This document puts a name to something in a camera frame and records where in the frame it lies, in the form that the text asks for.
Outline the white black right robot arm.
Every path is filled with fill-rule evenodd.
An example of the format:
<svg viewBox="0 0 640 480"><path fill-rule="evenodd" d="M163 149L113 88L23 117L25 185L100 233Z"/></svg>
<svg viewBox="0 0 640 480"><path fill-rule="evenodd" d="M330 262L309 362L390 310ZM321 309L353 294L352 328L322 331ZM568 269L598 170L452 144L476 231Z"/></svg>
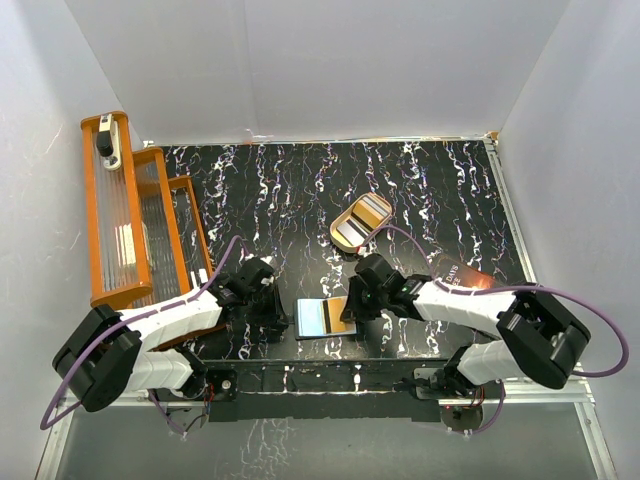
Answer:
<svg viewBox="0 0 640 480"><path fill-rule="evenodd" d="M538 286L497 293L455 289L429 275L405 277L372 254L356 264L341 318L365 322L383 311L491 336L489 343L460 347L443 368L415 381L422 389L460 397L489 382L518 377L560 390L591 340L588 328Z"/></svg>

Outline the white magnetic stripe card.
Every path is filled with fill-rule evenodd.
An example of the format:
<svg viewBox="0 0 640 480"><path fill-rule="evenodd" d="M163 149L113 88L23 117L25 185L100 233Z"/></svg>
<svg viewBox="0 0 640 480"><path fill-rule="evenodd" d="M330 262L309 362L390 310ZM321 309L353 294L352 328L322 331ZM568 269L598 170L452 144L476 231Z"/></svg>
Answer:
<svg viewBox="0 0 640 480"><path fill-rule="evenodd" d="M364 239L367 237L366 233L362 233L359 228L354 227L349 222L343 222L337 227L337 231L344 237L344 239L351 245L361 245Z"/></svg>

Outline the blue credit card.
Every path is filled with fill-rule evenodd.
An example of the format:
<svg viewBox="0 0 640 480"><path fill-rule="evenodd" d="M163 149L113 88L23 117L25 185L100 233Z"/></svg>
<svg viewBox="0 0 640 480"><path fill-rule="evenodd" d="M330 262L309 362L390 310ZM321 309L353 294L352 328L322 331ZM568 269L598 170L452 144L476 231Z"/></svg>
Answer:
<svg viewBox="0 0 640 480"><path fill-rule="evenodd" d="M310 340L356 335L356 323L341 320L346 303L346 296L296 300L294 303L296 339Z"/></svg>

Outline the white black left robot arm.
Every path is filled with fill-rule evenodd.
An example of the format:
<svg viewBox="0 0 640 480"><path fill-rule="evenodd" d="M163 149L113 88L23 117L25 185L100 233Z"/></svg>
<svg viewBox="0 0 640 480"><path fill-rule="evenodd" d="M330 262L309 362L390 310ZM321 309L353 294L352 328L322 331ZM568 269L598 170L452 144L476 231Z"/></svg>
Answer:
<svg viewBox="0 0 640 480"><path fill-rule="evenodd" d="M56 353L54 371L88 412L123 393L169 389L200 396L207 376L197 360L178 351L182 342L240 321L277 341L289 325L270 257L252 257L194 289L147 308L93 308Z"/></svg>

